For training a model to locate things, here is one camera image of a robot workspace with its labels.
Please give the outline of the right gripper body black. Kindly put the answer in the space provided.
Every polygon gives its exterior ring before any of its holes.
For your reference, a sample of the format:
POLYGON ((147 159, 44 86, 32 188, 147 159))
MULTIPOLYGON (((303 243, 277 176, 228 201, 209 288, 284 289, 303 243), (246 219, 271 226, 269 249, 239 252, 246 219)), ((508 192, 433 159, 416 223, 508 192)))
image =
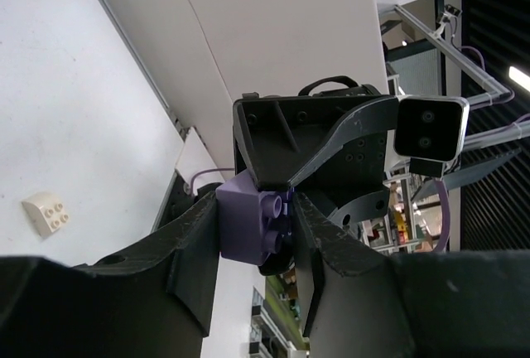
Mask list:
MULTIPOLYGON (((316 93, 308 86, 298 96, 378 96, 371 85, 316 93)), ((342 275, 366 273, 381 261, 357 239, 339 230, 343 222, 359 223, 381 215, 389 192, 383 185, 387 137, 375 133, 356 138, 311 177, 293 190, 288 205, 291 231, 281 251, 258 266, 266 274, 280 271, 288 260, 308 257, 312 265, 324 264, 342 275)))

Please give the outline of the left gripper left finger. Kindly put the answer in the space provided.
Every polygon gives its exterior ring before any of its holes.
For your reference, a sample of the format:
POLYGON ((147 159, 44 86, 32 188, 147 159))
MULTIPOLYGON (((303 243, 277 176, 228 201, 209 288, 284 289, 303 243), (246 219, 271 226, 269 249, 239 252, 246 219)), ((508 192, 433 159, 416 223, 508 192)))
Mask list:
POLYGON ((1 260, 4 357, 197 357, 219 264, 214 193, 96 264, 1 260))

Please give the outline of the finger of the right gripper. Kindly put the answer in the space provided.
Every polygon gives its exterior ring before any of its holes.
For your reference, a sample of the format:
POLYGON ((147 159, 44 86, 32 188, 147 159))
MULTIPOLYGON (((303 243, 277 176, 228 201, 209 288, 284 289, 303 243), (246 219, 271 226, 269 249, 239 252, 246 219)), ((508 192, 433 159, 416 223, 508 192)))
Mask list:
POLYGON ((295 187, 316 172, 339 152, 346 143, 375 133, 386 133, 396 128, 399 100, 391 95, 344 97, 345 103, 354 104, 330 128, 288 179, 295 187))
POLYGON ((235 173, 249 171, 260 191, 287 191, 288 179, 354 104, 344 97, 244 98, 234 103, 235 173))

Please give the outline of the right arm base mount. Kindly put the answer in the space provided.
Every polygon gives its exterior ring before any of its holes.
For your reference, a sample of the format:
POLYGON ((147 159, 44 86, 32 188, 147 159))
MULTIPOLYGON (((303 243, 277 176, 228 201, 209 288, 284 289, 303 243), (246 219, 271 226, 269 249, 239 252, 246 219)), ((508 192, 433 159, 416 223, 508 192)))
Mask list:
POLYGON ((198 200, 209 192, 214 191, 220 185, 220 182, 207 183, 200 187, 193 195, 189 192, 189 186, 186 184, 185 180, 177 172, 174 172, 165 197, 163 198, 152 232, 157 231, 180 217, 198 200))

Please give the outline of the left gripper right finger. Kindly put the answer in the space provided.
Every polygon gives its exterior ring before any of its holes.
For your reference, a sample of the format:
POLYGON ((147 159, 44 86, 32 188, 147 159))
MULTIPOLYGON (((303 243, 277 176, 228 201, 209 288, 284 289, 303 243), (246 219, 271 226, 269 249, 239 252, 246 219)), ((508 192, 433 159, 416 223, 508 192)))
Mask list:
POLYGON ((526 357, 526 250, 395 254, 292 202, 303 333, 314 357, 526 357))

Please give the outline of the purple square lego brick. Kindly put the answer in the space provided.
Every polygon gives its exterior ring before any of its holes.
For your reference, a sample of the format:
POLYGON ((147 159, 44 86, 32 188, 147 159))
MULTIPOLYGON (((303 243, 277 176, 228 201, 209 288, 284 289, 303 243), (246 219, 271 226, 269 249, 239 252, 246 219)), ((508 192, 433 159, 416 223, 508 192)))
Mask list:
POLYGON ((259 191, 247 170, 219 186, 215 194, 222 257, 261 266, 278 254, 291 231, 292 193, 259 191))

